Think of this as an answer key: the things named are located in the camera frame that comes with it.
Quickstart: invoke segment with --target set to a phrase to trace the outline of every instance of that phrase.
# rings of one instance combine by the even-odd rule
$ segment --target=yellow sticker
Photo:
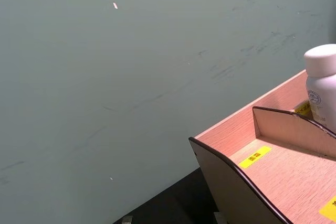
[[[268,153],[271,150],[270,147],[267,146],[263,146],[262,148],[260,148],[259,150],[257,150],[256,152],[254,152],[252,155],[250,155],[247,159],[241,161],[239,163],[239,165],[242,168],[247,168],[249,167],[251,164],[257,162],[257,160],[259,160],[260,158],[262,158],[262,156],[264,156],[266,153]]]
[[[336,222],[336,196],[334,196],[324,207],[322,207],[319,213]]]
[[[311,112],[311,107],[309,101],[304,101],[303,103],[299,104],[297,107],[294,108],[295,113],[300,115],[308,115]]]

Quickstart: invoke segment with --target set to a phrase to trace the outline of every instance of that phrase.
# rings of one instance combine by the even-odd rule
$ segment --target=wooden panel
[[[255,117],[262,136],[336,157],[336,139],[333,133],[310,120],[296,114],[254,108]]]
[[[251,187],[220,158],[220,153],[217,152],[215,155],[195,141],[191,142],[191,146],[218,209],[224,214],[228,223],[290,223],[281,213],[280,217],[283,219],[275,215],[271,211],[272,208],[268,207]]]
[[[271,151],[243,171],[295,224],[334,223],[319,210],[336,195],[336,163],[269,138],[256,139],[233,154],[236,164],[262,146]]]
[[[282,110],[294,108],[307,99],[306,78],[306,72],[300,72],[196,138],[227,156],[234,154],[258,136],[252,107],[266,106]]]

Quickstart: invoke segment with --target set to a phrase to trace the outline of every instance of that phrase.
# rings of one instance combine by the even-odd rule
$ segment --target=curved edge
[[[253,183],[253,181],[227,156],[212,149],[201,141],[194,137],[189,137],[189,141],[201,146],[207,151],[211,152],[222,161],[224,161],[252,190],[252,192],[261,200],[262,203],[284,224],[293,224],[264,194],[263,192]]]
[[[320,124],[317,121],[314,121],[304,115],[300,115],[298,113],[292,112],[292,111],[287,111],[287,110],[278,110],[278,109],[272,109],[272,108],[266,108],[266,107],[259,107],[259,106],[253,106],[253,109],[259,109],[259,110],[268,110],[268,111],[274,111],[274,112],[278,112],[278,113],[283,113],[283,114],[290,114],[293,116],[297,116],[309,123],[311,123],[312,125],[314,125],[315,127],[323,130],[324,132],[326,132],[328,135],[330,135],[331,137],[333,137],[334,139],[336,139],[336,134],[334,132],[332,132],[330,129],[326,128],[325,126],[323,126],[322,124]]]

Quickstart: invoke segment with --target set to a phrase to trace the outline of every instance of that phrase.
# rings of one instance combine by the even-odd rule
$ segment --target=wall
[[[184,177],[188,136],[334,41],[333,2],[0,0],[2,222],[111,223]]]

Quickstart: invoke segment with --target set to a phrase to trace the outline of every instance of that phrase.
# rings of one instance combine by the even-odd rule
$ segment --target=white bottle
[[[336,44],[314,47],[304,58],[314,120],[336,132]]]

